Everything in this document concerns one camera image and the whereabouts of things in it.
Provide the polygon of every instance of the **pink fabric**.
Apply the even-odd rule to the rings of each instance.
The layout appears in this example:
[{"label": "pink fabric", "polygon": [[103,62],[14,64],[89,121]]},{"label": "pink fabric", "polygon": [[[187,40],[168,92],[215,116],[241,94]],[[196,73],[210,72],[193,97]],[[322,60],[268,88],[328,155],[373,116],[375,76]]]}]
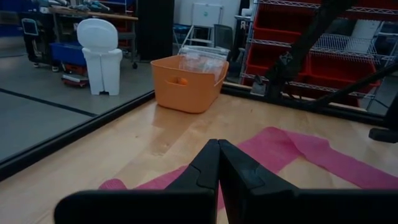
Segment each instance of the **pink fabric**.
[{"label": "pink fabric", "polygon": [[[314,136],[269,127],[238,147],[273,173],[278,173],[299,156],[304,156],[308,161],[363,189],[398,189],[397,177],[337,152],[327,140]],[[186,168],[182,166],[136,189],[164,189]],[[121,180],[112,179],[103,183],[100,189],[126,189],[126,186]],[[218,209],[223,207],[219,188]]]}]

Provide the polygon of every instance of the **wooden floor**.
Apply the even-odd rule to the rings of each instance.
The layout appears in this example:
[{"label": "wooden floor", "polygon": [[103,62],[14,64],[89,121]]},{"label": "wooden floor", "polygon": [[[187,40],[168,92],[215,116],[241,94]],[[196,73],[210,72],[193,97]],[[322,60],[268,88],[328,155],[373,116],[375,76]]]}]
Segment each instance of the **wooden floor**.
[{"label": "wooden floor", "polygon": [[[234,144],[267,126],[329,139],[347,155],[398,176],[398,146],[372,141],[371,128],[342,119],[221,95],[206,113],[168,110],[151,101],[0,183],[0,223],[52,223],[56,203],[116,177],[129,188],[188,164],[210,138]],[[353,188],[297,159],[281,177],[301,188]],[[226,223],[220,211],[219,223]]]}]

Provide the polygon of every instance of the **clear plastic bag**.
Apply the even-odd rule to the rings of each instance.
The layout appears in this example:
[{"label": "clear plastic bag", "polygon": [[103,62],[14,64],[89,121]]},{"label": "clear plastic bag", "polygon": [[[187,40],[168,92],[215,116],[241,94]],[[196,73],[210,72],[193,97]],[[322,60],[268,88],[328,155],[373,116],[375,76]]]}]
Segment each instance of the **clear plastic bag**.
[{"label": "clear plastic bag", "polygon": [[191,72],[213,73],[215,83],[220,78],[229,50],[202,46],[186,46],[180,51],[180,69]]}]

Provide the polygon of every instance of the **black border strip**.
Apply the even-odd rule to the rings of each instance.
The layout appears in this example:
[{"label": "black border strip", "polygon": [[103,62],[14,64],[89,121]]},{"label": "black border strip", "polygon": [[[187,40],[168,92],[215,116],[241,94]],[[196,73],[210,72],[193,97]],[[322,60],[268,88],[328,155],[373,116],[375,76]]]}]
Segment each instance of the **black border strip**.
[{"label": "black border strip", "polygon": [[384,122],[384,116],[369,113],[369,112],[351,110],[348,108],[342,108],[342,107],[333,106],[333,105],[323,106],[321,108],[314,109],[310,105],[308,105],[304,102],[297,102],[297,101],[291,100],[290,98],[270,100],[263,96],[256,96],[256,95],[250,94],[250,90],[248,90],[247,88],[243,88],[243,87],[236,86],[236,85],[229,85],[229,84],[223,85],[223,87],[221,89],[221,93],[226,94],[226,95],[246,98],[246,99],[250,99],[250,100],[261,101],[261,102],[265,102],[265,103],[272,103],[272,104],[279,105],[279,106],[286,106],[289,108],[304,110],[304,111],[308,111],[308,112],[312,112],[312,113],[323,114],[323,115],[327,115],[327,116],[334,116],[337,118],[347,119],[350,121],[356,121],[356,122],[360,122],[360,123],[364,123],[364,124],[370,124],[370,125],[375,125],[375,126],[380,126],[380,127],[386,128],[386,124]]},{"label": "black border strip", "polygon": [[89,117],[92,117],[92,118],[94,118],[95,116],[98,116],[98,114],[94,114],[94,113],[91,113],[91,112],[88,112],[88,111],[83,111],[81,109],[73,108],[73,107],[70,107],[70,106],[67,106],[67,105],[61,105],[59,103],[54,103],[54,102],[47,101],[47,100],[42,100],[42,99],[39,99],[39,98],[36,98],[36,97],[33,97],[33,96],[28,96],[28,95],[25,95],[25,94],[22,94],[22,93],[16,93],[14,91],[5,90],[3,88],[0,88],[0,93],[5,93],[5,94],[16,96],[16,97],[21,97],[21,98],[24,98],[24,99],[27,99],[27,100],[32,100],[34,102],[43,103],[43,104],[49,105],[49,106],[54,106],[56,108],[61,108],[61,109],[64,109],[64,110],[72,111],[72,112],[79,113],[79,114],[82,114],[82,115],[86,115],[86,116],[89,116]]},{"label": "black border strip", "polygon": [[91,118],[85,123],[79,124],[74,128],[64,131],[52,138],[36,144],[23,152],[0,162],[0,181],[18,173],[19,171],[31,166],[39,160],[51,155],[68,144],[86,136],[105,124],[126,114],[140,105],[155,98],[155,92],[150,91],[132,101],[129,101],[117,108],[113,108],[95,118]]}]

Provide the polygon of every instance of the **orange plastic bin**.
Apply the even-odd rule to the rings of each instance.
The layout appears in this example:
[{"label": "orange plastic bin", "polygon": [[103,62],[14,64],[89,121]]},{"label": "orange plastic bin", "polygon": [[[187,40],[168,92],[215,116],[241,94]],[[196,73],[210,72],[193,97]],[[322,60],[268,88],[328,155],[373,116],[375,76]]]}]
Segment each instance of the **orange plastic bin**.
[{"label": "orange plastic bin", "polygon": [[181,55],[154,60],[152,74],[156,101],[160,106],[187,113],[205,112],[220,95],[229,63],[225,62],[215,82],[212,73],[180,69]]}]

